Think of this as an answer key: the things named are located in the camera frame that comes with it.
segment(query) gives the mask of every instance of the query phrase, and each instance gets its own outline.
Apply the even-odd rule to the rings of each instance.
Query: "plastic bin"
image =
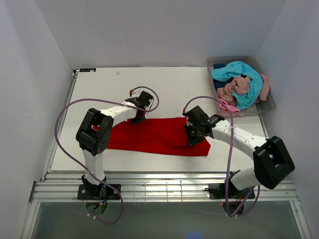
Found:
[[[209,80],[210,80],[210,84],[212,87],[213,95],[216,98],[217,98],[217,90],[214,86],[213,77],[211,75],[211,70],[214,69],[213,65],[215,63],[222,63],[222,64],[227,65],[228,63],[233,62],[233,61],[242,61],[242,62],[246,63],[247,65],[251,66],[258,73],[261,73],[255,58],[251,57],[251,56],[209,57],[206,60],[207,70],[208,70],[208,75],[209,75]],[[218,102],[215,102],[215,103],[217,105],[218,114],[223,116],[223,117],[228,118],[229,113],[222,111],[219,107]],[[262,113],[266,113],[266,112],[271,112],[275,108],[276,108],[276,105],[275,105],[274,99],[271,96],[271,91],[269,91],[269,94],[267,96],[266,101],[260,101],[259,103],[253,104],[250,108],[243,110],[242,112],[233,112],[233,116],[252,116],[252,115],[257,115],[258,113],[262,114]]]

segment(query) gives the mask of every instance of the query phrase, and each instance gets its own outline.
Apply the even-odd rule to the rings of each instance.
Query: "black bracket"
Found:
[[[122,186],[121,184],[110,184],[110,186],[114,187],[121,193],[121,186]],[[109,187],[105,187],[105,194],[99,200],[103,201],[107,199],[108,197],[110,197],[109,200],[120,199],[120,196],[113,189]],[[79,186],[77,199],[78,200],[97,200],[96,197],[93,197],[92,194],[85,189],[84,184],[81,184]]]
[[[222,116],[208,115],[199,106],[195,106],[190,111],[183,113],[188,119],[190,125],[184,125],[188,139],[188,145],[194,145],[202,142],[205,136],[213,138],[212,128],[221,120],[225,120]]]
[[[153,100],[153,96],[150,93],[142,91],[139,97],[137,98],[128,98],[125,101],[133,103],[136,107],[141,109],[146,109],[146,107],[150,106]],[[136,117],[131,119],[132,123],[141,123],[145,120],[145,112],[138,110],[136,113]]]
[[[225,199],[226,189],[225,183],[210,183],[208,188],[205,188],[206,192],[209,192],[210,199]],[[244,190],[232,190],[231,187],[228,188],[228,197],[231,199],[238,199],[246,197],[249,193],[250,188],[245,188]],[[255,198],[254,191],[250,194],[248,199]]]
[[[80,148],[89,151],[93,156],[102,153],[109,143],[113,121],[111,116],[105,116],[94,108],[89,109],[76,133]]]
[[[274,189],[291,172],[295,165],[281,138],[273,136],[253,152],[257,180],[266,188]]]

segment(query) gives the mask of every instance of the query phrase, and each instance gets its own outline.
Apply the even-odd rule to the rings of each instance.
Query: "white wall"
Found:
[[[33,0],[0,0],[0,238],[20,237],[72,71]]]
[[[255,56],[286,0],[35,0],[72,69]]]
[[[287,0],[257,61],[277,108],[265,116],[270,135],[285,141],[296,165],[291,178],[313,238],[319,238],[319,1]]]

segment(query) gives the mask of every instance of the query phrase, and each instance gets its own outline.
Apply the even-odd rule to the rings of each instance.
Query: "white table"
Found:
[[[71,101],[97,98],[122,102],[129,98],[129,90],[148,86],[160,97],[158,109],[147,118],[181,117],[188,100],[196,96],[212,96],[205,67],[156,67],[156,68],[97,68],[96,72],[80,72],[76,79]],[[199,105],[208,115],[216,113],[212,100],[198,99],[189,109]],[[75,140],[76,132],[89,108],[107,109],[110,104],[81,102],[67,112],[60,141],[73,156],[84,163],[83,153]],[[235,126],[250,133],[264,136],[259,116],[235,118]],[[185,157],[143,152],[106,149],[104,170],[108,172],[224,172],[226,171],[229,145],[210,139],[207,157]],[[253,166],[253,161],[234,149],[231,170]],[[53,172],[83,171],[83,168],[57,149],[51,166]]]

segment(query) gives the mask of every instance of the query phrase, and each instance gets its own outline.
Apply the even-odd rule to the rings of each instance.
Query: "red towel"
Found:
[[[122,122],[112,128],[108,148],[181,156],[207,156],[210,144],[188,146],[186,118],[147,119],[142,123]]]

